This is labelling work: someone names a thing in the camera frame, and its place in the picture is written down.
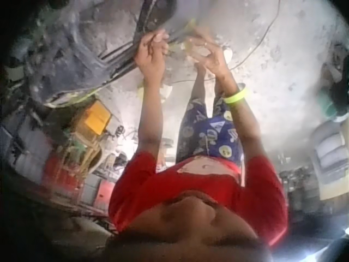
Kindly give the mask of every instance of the blue pajama pants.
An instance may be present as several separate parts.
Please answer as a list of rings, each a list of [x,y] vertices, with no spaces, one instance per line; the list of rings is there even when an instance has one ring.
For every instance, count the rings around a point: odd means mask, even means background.
[[[201,99],[189,101],[179,130],[176,163],[193,156],[219,157],[241,168],[243,151],[229,107],[216,97],[208,118]]]

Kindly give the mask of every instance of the green object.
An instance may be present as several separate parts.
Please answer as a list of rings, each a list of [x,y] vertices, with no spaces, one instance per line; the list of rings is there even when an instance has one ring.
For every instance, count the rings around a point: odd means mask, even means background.
[[[224,98],[224,102],[226,104],[233,104],[233,103],[236,103],[237,101],[245,98],[246,96],[246,93],[247,93],[247,89],[246,87],[244,89],[242,89],[239,93],[231,96],[231,97],[226,97]]]
[[[338,112],[327,89],[323,88],[319,91],[317,94],[317,101],[320,104],[321,111],[326,118],[336,118]]]

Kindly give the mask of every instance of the person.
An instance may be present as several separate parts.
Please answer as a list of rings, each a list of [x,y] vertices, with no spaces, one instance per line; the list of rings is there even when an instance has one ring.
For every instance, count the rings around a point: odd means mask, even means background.
[[[198,61],[198,74],[180,128],[177,164],[158,174],[159,88],[169,36],[158,30],[140,42],[135,62],[145,92],[139,145],[111,196],[109,215],[119,234],[106,245],[104,261],[268,261],[268,247],[286,231],[282,186],[263,149],[256,118],[222,48],[201,29],[195,32],[188,41],[210,55],[189,51]],[[213,118],[207,118],[204,105],[206,69],[216,76]]]

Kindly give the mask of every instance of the hand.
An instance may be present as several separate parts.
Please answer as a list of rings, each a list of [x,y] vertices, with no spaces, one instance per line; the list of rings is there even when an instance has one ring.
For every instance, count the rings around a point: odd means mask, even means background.
[[[165,72],[165,59],[169,51],[166,39],[169,35],[164,29],[146,34],[142,37],[135,56],[135,62],[144,75],[146,85],[160,86]]]
[[[217,78],[224,77],[227,74],[231,75],[228,65],[225,62],[223,49],[215,43],[212,37],[199,28],[194,28],[198,37],[189,37],[188,41],[195,46],[203,46],[208,49],[211,54],[202,56],[199,53],[191,50],[189,55],[210,70]]]

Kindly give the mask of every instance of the cable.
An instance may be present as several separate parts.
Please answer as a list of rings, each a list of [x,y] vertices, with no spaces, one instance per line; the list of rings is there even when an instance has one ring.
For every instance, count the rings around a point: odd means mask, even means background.
[[[249,52],[249,54],[240,62],[238,63],[236,66],[232,67],[232,68],[229,68],[230,71],[233,71],[234,69],[237,69],[238,67],[242,66],[243,63],[246,62],[247,59],[249,59],[249,57],[258,49],[258,47],[261,46],[261,44],[263,43],[263,41],[265,40],[270,28],[273,26],[274,22],[277,20],[277,18],[279,17],[279,14],[280,14],[280,6],[281,6],[281,0],[278,1],[278,9],[276,11],[276,15],[274,17],[274,19],[271,21],[271,23],[269,24],[269,26],[267,27],[264,35],[262,36],[260,42],[251,50],[251,52]],[[215,78],[209,78],[209,79],[205,79],[205,82],[206,81],[211,81],[211,80],[214,80]],[[176,81],[176,82],[173,82],[172,84],[175,85],[175,84],[179,84],[179,83],[184,83],[184,82],[195,82],[195,80],[181,80],[181,81]]]

